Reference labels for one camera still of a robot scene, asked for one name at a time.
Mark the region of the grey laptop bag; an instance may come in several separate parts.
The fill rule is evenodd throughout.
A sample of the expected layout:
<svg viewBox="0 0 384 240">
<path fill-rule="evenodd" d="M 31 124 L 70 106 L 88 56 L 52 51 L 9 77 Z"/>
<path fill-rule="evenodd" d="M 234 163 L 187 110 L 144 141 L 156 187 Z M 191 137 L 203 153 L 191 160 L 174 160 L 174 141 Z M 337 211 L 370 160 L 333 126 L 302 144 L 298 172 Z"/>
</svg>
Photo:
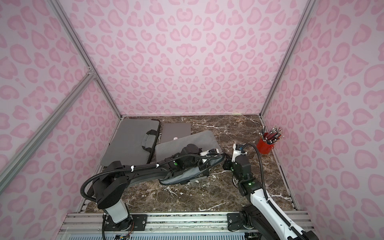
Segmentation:
<svg viewBox="0 0 384 240">
<path fill-rule="evenodd" d="M 209 170 L 226 159 L 211 131 L 203 131 L 156 146 L 157 162 L 166 162 L 171 173 L 162 185 L 186 184 L 200 176 L 208 176 Z"/>
<path fill-rule="evenodd" d="M 114 161 L 122 165 L 150 163 L 160 132 L 160 121 L 151 119 L 124 119 L 104 154 L 101 165 Z"/>
</svg>

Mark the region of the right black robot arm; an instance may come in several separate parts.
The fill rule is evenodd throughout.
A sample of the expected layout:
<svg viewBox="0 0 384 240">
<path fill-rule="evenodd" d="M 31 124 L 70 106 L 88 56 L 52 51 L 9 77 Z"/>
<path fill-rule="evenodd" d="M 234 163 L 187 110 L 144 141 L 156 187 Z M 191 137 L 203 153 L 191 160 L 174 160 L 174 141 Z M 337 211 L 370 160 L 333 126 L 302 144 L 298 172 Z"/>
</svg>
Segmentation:
<svg viewBox="0 0 384 240">
<path fill-rule="evenodd" d="M 250 204 L 243 207 L 237 218 L 228 220 L 228 230 L 242 228 L 257 230 L 260 240 L 317 240 L 313 231 L 305 231 L 296 224 L 267 193 L 264 185 L 253 177 L 252 165 L 246 154 L 233 153 L 223 168 L 233 173 L 238 190 Z"/>
</svg>

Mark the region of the dark grey laptop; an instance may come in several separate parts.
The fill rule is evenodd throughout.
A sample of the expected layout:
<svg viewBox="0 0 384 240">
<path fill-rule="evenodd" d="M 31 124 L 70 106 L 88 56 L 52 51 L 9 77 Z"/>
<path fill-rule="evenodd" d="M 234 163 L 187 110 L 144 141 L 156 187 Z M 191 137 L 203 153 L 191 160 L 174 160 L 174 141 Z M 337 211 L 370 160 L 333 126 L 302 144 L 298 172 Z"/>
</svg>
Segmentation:
<svg viewBox="0 0 384 240">
<path fill-rule="evenodd" d="M 160 143 L 167 143 L 191 135 L 191 123 L 164 123 Z"/>
</svg>

